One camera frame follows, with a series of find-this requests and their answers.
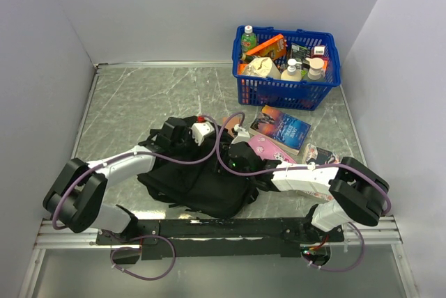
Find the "black student backpack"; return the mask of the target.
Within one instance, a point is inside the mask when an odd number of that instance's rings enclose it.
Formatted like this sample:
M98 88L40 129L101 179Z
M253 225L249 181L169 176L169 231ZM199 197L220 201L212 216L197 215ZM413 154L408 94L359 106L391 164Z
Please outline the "black student backpack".
M170 117L167 120L196 120L198 116L186 118ZM217 155L216 135L205 139L195 151L158 152L153 147L153 129L149 137L139 142L140 146L166 157L192 162L211 156L198 164L183 165L156 158L153 169L141 173L137 180L143 184L150 196L170 207L183 206L188 211L200 212L218 219L229 219L239 213L246 205L253 203L259 191L249 178L238 175L220 175L215 172Z

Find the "brown leather wallet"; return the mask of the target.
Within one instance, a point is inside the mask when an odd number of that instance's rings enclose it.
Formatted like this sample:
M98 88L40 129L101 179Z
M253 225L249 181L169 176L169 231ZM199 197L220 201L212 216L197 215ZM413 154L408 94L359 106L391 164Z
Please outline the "brown leather wallet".
M227 130L228 133L232 133L235 125L240 123L240 119L241 119L241 117L239 115L234 116L233 118L229 119L229 122L225 126L225 129Z

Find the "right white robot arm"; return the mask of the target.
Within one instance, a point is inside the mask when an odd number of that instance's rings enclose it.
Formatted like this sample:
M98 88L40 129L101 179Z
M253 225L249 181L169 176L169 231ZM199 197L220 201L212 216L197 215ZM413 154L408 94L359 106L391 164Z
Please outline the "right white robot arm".
M331 201L309 213L304 224L305 235L312 241L351 221L377 226L391 210L388 183L352 157L338 164L292 164L261 159L246 142L231 144L226 159L219 149L215 153L223 169L248 179L262 191L311 191L331 196Z

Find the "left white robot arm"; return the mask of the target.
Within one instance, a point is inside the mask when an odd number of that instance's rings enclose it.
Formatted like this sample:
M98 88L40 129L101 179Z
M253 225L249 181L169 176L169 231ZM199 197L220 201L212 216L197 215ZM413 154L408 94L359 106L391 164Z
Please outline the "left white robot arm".
M67 228L74 233L99 228L112 231L121 243L134 241L137 218L120 205L106 205L105 192L162 164L195 165L197 162L186 155L203 143L199 123L204 123L207 130L214 130L202 116L170 117L130 150L92 162L71 159L43 200L43 207L52 215L53 228Z

